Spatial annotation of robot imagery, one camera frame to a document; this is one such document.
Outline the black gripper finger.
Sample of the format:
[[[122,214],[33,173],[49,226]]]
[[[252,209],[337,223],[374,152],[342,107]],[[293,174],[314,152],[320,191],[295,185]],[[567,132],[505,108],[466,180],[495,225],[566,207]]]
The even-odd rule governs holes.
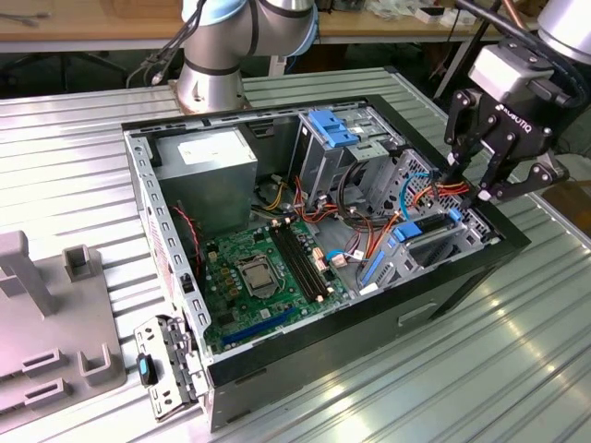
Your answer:
[[[464,171],[478,153],[488,154],[485,172],[468,191],[461,205],[463,209],[478,206],[480,191],[488,190],[491,185],[488,170],[491,162],[492,168],[496,167],[496,152],[486,137],[498,126],[497,105],[497,101],[477,90],[458,90],[452,96],[444,133],[444,141],[451,151],[447,156],[449,167],[442,182],[446,185],[455,183],[464,177]]]
[[[552,133],[544,131],[530,135],[508,132],[484,138],[482,143],[491,148],[492,156],[480,179],[477,197],[483,201],[505,201],[566,181],[569,171],[551,151],[553,142]],[[513,170],[530,160],[533,163],[527,177],[511,182]]]

